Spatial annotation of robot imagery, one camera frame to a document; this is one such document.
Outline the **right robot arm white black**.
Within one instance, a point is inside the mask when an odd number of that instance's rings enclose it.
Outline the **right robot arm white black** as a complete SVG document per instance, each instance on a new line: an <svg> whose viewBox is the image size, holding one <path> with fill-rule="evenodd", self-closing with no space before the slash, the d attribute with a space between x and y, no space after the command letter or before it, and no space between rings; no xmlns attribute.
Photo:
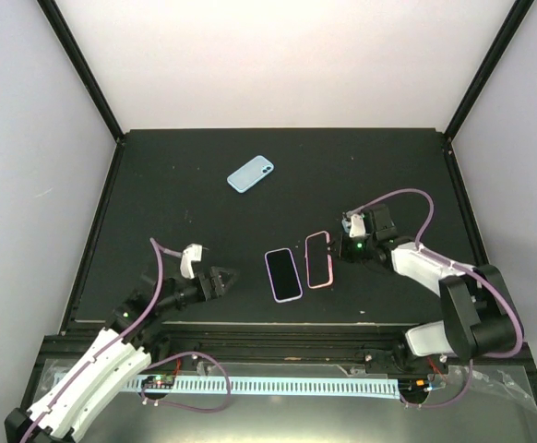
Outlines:
<svg viewBox="0 0 537 443"><path fill-rule="evenodd" d="M442 319L404 332L393 348L395 366L412 372L427 356L447 354L462 360L517 354L524 331L500 271L442 256L409 236L401 236L384 204L343 215L338 256L372 262L419 283L439 297Z"/></svg>

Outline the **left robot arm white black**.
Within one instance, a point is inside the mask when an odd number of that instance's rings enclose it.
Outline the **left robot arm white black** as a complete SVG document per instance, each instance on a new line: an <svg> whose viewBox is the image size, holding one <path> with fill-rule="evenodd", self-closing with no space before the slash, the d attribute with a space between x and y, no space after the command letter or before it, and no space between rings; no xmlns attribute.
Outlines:
<svg viewBox="0 0 537 443"><path fill-rule="evenodd" d="M161 331L170 314L219 299L238 277L237 270L217 266L191 280L178 270L143 275L60 382L30 407L7 416L6 440L79 442L127 382L170 361L172 347Z"/></svg>

